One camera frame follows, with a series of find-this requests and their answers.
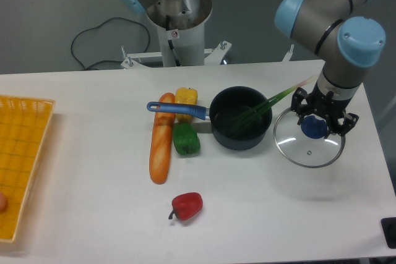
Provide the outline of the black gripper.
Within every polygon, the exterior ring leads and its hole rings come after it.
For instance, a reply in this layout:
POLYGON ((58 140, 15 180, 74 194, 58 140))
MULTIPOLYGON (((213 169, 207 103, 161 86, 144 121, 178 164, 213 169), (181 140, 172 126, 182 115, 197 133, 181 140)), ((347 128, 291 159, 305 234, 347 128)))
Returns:
POLYGON ((343 137, 359 120, 357 114, 344 113, 346 107, 346 100, 336 100, 332 91, 324 95, 319 87, 315 86, 310 94, 302 87, 298 87, 292 96, 290 109, 298 117, 297 125, 301 125, 306 116, 314 114, 326 121, 328 134, 343 137))

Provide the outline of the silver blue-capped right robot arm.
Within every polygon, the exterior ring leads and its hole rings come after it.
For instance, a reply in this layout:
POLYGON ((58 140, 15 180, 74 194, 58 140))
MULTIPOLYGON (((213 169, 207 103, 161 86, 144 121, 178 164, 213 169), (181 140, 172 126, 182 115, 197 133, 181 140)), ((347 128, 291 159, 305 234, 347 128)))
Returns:
POLYGON ((291 110, 298 124, 310 115, 323 119, 325 134, 344 136, 358 121, 346 108, 386 43, 382 26, 373 19, 354 17, 369 0, 283 0, 275 26, 310 50, 325 64, 311 93, 295 91, 291 110))

